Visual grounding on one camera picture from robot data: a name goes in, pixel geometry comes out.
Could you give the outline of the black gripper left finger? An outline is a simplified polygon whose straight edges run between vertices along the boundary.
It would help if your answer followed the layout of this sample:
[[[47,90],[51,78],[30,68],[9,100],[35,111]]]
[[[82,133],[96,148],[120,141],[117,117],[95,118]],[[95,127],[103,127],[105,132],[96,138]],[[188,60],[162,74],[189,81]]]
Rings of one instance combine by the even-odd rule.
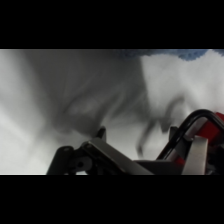
[[[50,163],[47,175],[152,175],[152,172],[106,142],[106,128],[81,144],[78,149],[60,147]]]

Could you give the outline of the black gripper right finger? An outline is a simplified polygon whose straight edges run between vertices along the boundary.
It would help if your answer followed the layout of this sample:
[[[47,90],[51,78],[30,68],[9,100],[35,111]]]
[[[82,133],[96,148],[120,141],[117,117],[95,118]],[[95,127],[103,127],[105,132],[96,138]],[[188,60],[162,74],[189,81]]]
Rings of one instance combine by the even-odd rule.
[[[179,163],[182,167],[182,175],[205,175],[208,155],[208,140],[203,137],[193,138],[184,135],[168,156],[168,160]]]

